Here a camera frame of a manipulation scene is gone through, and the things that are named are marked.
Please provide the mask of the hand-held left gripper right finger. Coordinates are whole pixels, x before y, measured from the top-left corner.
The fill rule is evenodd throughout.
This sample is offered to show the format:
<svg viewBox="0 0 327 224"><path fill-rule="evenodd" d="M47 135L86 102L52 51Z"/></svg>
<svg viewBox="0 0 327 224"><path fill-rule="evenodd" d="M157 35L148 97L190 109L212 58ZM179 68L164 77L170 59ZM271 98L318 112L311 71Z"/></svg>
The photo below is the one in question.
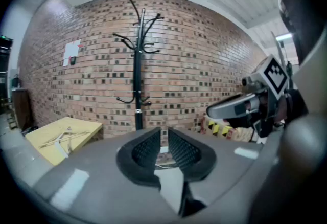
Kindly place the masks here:
<svg viewBox="0 0 327 224"><path fill-rule="evenodd" d="M189 130L168 129L168 148L181 170L185 182L205 179L213 170L217 157L215 151L200 142Z"/></svg>

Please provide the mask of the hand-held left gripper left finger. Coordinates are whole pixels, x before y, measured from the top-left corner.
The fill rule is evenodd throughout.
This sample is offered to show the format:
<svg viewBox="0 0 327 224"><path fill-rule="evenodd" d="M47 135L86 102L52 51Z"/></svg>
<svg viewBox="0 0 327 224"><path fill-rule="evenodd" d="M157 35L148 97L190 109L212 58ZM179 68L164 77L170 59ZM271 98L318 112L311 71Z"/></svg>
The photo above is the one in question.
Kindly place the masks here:
<svg viewBox="0 0 327 224"><path fill-rule="evenodd" d="M160 189L159 177L154 174L160 153L159 127L141 129L124 135L116 154L116 164L121 173L137 185Z"/></svg>

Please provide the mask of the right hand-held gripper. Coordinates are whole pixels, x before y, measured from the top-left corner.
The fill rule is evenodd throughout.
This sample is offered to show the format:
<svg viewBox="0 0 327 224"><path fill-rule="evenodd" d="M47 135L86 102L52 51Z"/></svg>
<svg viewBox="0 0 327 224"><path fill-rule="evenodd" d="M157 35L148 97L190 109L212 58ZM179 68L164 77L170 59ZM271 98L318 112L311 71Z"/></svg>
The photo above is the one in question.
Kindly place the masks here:
<svg viewBox="0 0 327 224"><path fill-rule="evenodd" d="M289 76L272 55L242 79L242 92L209 106L207 116L226 119L232 128L253 128L260 138L273 130L279 101L288 85Z"/></svg>

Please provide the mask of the person's right hand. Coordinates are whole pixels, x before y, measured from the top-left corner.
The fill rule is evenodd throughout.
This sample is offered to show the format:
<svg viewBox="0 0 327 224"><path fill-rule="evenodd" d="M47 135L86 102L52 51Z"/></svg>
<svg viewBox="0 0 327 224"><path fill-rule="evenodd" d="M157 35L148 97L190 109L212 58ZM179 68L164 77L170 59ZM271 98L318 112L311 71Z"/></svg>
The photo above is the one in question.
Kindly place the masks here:
<svg viewBox="0 0 327 224"><path fill-rule="evenodd" d="M283 94L277 104L274 115L274 123L279 123L282 120L287 119L287 98L289 94ZM264 112L268 109L268 96L260 97L260 109Z"/></svg>

